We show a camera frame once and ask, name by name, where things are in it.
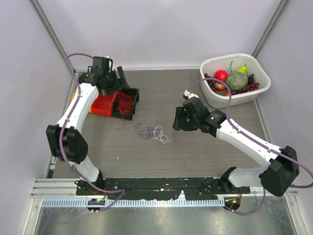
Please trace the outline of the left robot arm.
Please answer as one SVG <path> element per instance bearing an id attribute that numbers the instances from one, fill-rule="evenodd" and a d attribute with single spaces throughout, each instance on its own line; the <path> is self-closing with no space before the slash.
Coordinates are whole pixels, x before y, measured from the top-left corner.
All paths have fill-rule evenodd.
<path id="1" fill-rule="evenodd" d="M 93 195 L 100 195 L 105 190 L 102 172 L 94 166 L 88 157 L 88 144 L 81 131 L 87 114 L 99 94 L 114 94 L 129 87 L 118 67 L 113 69 L 110 57 L 92 57 L 92 65 L 80 76 L 72 74 L 76 92 L 67 110 L 55 125 L 49 125 L 46 136 L 52 156 L 65 162 L 70 171 L 77 173 L 81 181 Z"/>

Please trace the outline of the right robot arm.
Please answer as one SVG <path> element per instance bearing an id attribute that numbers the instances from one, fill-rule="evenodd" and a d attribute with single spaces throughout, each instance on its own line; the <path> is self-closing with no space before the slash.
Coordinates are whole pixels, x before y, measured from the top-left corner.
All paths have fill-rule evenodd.
<path id="1" fill-rule="evenodd" d="M 290 147 L 280 148 L 227 119 L 220 110 L 209 111 L 197 97 L 183 102 L 175 111 L 173 128 L 176 131 L 197 131 L 210 134 L 230 143 L 251 157 L 257 168 L 231 167 L 221 180 L 221 188 L 233 193 L 241 187 L 263 187 L 275 196 L 283 196 L 299 175 L 296 151 Z"/>

